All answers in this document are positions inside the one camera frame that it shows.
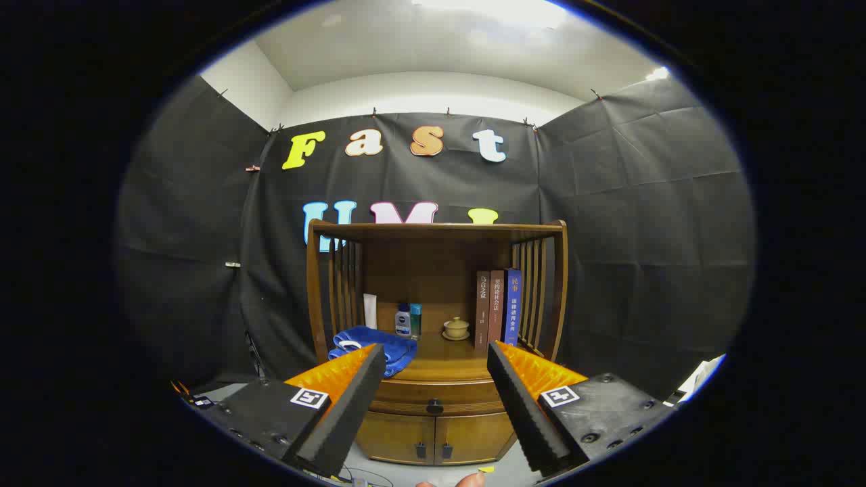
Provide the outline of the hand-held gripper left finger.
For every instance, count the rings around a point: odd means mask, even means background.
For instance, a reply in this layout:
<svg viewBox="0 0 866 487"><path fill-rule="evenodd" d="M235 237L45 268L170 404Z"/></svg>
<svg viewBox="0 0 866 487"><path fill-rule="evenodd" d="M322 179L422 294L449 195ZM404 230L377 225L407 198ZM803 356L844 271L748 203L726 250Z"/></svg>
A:
<svg viewBox="0 0 866 487"><path fill-rule="evenodd" d="M260 378L224 400L183 402L248 449L295 469L336 477L386 372L384 346L372 344L287 380Z"/></svg>

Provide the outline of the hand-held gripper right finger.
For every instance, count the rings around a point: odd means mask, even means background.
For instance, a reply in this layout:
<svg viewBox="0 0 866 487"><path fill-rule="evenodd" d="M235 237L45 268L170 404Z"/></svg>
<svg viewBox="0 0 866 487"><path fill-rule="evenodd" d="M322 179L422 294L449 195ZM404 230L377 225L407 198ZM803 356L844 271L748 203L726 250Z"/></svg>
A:
<svg viewBox="0 0 866 487"><path fill-rule="evenodd" d="M587 377L493 342L486 367L529 468L545 478L597 463L677 412L613 373Z"/></svg>

